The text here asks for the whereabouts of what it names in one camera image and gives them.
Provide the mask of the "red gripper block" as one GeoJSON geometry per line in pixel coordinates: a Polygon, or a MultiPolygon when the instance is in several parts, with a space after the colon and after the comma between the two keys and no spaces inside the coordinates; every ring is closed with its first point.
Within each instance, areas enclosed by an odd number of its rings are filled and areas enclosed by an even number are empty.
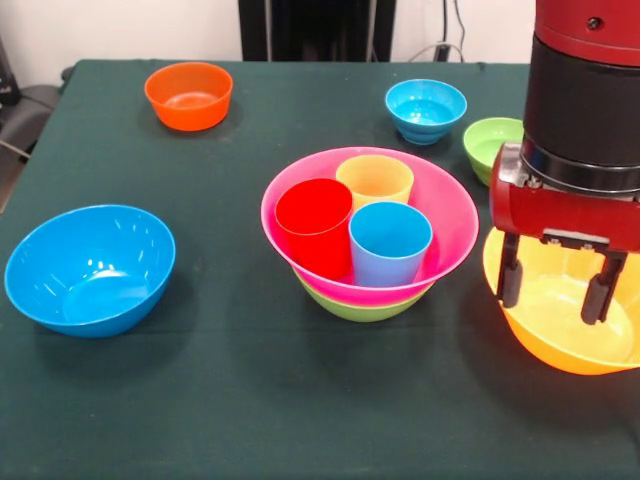
{"type": "Polygon", "coordinates": [[[584,323],[605,322],[626,252],[639,249],[639,201],[636,196],[604,196],[557,188],[533,172],[521,145],[501,145],[490,183],[494,226],[505,232],[498,278],[504,308],[519,299],[523,269],[517,257],[520,236],[571,249],[607,251],[601,271],[591,278],[581,310],[584,323]]]}

